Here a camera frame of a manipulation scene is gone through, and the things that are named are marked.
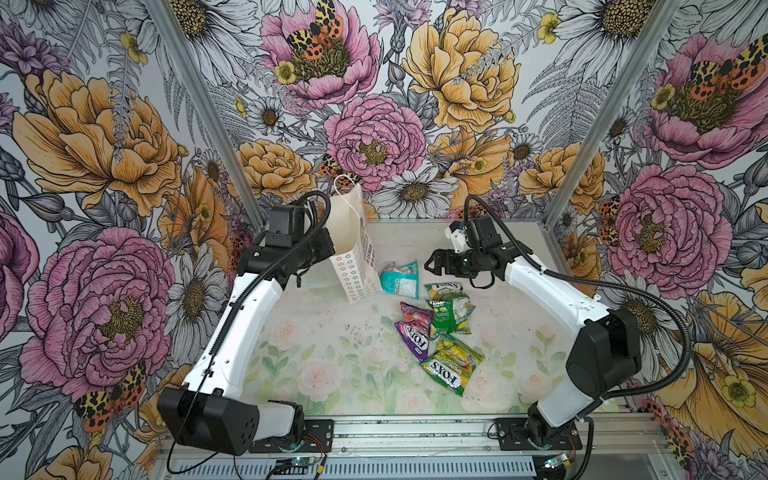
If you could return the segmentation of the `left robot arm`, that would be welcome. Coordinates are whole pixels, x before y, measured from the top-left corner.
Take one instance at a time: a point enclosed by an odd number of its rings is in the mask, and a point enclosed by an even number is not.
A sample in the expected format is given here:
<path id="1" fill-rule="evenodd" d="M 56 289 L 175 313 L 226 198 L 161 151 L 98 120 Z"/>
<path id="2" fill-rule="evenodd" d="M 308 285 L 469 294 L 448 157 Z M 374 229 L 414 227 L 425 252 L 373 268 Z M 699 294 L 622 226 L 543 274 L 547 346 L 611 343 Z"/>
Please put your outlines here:
<path id="1" fill-rule="evenodd" d="M 293 447 L 304 437 L 301 406 L 258 404 L 244 385 L 263 326 L 288 280 L 333 256 L 328 230 L 314 227 L 288 248 L 255 242 L 240 257 L 231 297 L 202 356 L 157 407 L 176 444 L 240 456 L 256 443 Z"/>

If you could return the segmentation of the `white patterned paper bag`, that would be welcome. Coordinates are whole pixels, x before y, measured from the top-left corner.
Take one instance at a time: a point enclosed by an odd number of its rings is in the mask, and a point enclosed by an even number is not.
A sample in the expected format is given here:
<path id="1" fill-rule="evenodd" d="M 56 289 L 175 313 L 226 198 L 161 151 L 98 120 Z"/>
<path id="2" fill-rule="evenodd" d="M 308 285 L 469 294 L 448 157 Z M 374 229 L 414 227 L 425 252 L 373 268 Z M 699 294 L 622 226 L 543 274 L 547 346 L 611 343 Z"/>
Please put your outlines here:
<path id="1" fill-rule="evenodd" d="M 381 283 L 376 269 L 374 245 L 368 230 L 362 189 L 352 186 L 341 191 L 342 181 L 352 178 L 342 174 L 333 180 L 330 216 L 326 227 L 335 253 L 330 262 L 350 304 L 379 293 Z"/>

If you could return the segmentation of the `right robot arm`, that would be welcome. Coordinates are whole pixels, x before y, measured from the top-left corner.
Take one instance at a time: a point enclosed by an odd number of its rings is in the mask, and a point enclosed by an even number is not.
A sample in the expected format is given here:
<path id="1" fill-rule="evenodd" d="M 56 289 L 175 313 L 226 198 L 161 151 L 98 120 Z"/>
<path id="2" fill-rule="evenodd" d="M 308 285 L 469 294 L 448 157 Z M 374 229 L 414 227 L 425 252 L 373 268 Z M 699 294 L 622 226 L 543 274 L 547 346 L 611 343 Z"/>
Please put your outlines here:
<path id="1" fill-rule="evenodd" d="M 536 447 L 553 443 L 576 419 L 594 411 L 608 392 L 639 372 L 642 365 L 638 322 L 626 309 L 610 309 L 569 282 L 554 277 L 527 247 L 437 249 L 425 262 L 435 275 L 474 279 L 490 272 L 533 299 L 571 334 L 566 379 L 536 401 L 526 421 L 528 441 Z"/>

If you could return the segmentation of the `purple Fox's candy packet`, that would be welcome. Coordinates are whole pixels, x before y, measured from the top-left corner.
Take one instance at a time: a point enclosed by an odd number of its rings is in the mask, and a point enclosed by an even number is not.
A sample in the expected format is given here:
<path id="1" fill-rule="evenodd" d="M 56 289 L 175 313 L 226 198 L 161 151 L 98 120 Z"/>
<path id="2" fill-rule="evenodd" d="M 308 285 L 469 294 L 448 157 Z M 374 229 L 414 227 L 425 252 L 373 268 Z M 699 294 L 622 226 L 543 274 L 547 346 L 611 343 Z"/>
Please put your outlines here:
<path id="1" fill-rule="evenodd" d="M 400 303 L 400 310 L 403 318 L 394 326 L 410 352 L 423 362 L 429 356 L 434 312 L 405 302 Z"/>

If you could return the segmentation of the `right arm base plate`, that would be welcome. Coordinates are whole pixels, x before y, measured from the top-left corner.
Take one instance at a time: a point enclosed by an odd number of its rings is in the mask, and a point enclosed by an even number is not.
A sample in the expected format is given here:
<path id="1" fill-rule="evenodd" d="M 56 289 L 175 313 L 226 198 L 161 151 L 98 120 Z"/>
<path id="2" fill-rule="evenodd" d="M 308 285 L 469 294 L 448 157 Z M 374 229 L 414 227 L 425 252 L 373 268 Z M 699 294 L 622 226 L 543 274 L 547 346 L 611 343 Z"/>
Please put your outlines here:
<path id="1" fill-rule="evenodd" d="M 523 417 L 502 417 L 493 420 L 488 431 L 502 451 L 576 451 L 583 448 L 574 422 L 550 427 L 546 422 Z"/>

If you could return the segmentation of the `green snack packet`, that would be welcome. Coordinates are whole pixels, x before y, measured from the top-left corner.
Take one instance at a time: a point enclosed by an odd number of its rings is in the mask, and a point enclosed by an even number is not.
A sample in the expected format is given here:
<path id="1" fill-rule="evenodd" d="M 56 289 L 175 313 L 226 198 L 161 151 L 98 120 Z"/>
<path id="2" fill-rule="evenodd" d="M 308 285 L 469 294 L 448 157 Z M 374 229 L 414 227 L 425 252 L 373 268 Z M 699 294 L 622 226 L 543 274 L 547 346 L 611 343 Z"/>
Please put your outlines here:
<path id="1" fill-rule="evenodd" d="M 436 338 L 442 333 L 470 334 L 469 318 L 475 305 L 464 293 L 449 293 L 438 299 L 427 301 L 433 311 L 430 336 Z"/>

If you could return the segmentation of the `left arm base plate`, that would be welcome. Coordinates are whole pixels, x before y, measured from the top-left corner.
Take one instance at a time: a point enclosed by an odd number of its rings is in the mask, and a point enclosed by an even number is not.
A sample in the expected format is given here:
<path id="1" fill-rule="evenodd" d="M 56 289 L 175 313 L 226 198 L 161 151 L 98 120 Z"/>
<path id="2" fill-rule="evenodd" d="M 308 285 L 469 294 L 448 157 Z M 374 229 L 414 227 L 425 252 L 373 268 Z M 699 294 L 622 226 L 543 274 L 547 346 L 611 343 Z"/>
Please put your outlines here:
<path id="1" fill-rule="evenodd" d="M 307 419 L 301 425 L 294 425 L 287 436 L 255 441 L 249 452 L 259 454 L 330 453 L 334 428 L 333 420 Z"/>

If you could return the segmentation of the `yellow green Fox's packet back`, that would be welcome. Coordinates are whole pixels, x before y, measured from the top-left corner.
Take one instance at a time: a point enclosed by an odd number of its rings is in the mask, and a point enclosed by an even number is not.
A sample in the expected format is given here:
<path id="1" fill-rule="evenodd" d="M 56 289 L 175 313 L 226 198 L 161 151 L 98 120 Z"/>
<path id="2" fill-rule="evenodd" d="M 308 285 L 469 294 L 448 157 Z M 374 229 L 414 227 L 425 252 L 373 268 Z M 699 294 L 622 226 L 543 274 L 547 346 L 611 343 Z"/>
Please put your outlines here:
<path id="1" fill-rule="evenodd" d="M 457 282 L 428 283 L 424 287 L 432 300 L 440 300 L 445 295 L 459 294 L 464 291 L 463 286 Z"/>

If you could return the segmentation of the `teal snack packet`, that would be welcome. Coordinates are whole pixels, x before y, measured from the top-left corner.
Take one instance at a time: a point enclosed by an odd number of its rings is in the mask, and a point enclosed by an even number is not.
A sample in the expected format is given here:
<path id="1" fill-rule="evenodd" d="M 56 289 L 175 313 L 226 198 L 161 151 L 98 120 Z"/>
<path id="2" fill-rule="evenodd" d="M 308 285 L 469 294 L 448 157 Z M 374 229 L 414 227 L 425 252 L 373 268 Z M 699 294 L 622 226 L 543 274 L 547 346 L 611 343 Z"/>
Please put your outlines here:
<path id="1" fill-rule="evenodd" d="M 419 298 L 419 270 L 418 263 L 398 266 L 395 262 L 387 264 L 380 275 L 381 287 L 384 293 L 407 297 Z"/>

